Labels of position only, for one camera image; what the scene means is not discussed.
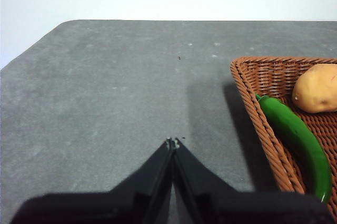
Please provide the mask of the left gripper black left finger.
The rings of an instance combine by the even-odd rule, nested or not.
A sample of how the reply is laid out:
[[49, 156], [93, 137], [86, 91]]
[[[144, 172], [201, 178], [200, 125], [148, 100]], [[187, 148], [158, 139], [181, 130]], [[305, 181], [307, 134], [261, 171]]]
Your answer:
[[173, 140], [106, 192], [50, 193], [25, 201], [12, 223], [166, 223]]

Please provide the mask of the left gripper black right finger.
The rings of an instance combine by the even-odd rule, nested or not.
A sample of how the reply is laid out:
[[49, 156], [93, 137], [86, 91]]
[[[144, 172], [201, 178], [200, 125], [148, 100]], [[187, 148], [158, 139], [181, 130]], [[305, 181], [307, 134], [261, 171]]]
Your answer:
[[333, 223], [316, 197], [296, 192], [239, 192], [173, 140], [177, 191], [195, 223]]

